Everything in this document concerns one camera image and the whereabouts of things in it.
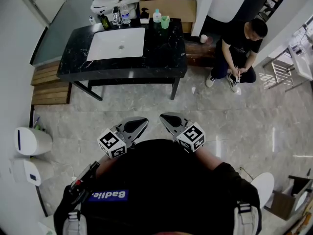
black shirt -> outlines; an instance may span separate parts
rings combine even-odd
[[[250,50],[258,53],[262,40],[252,41],[245,36],[246,22],[230,22],[222,35],[225,43],[230,45],[231,53],[246,55]]]
[[[115,199],[117,192],[126,191],[127,198],[123,193],[123,201],[86,201],[82,214],[88,234],[232,235],[237,200],[260,206],[257,189],[231,165],[222,163],[210,171],[170,140],[128,149],[98,179],[94,192],[109,191],[116,193]]]

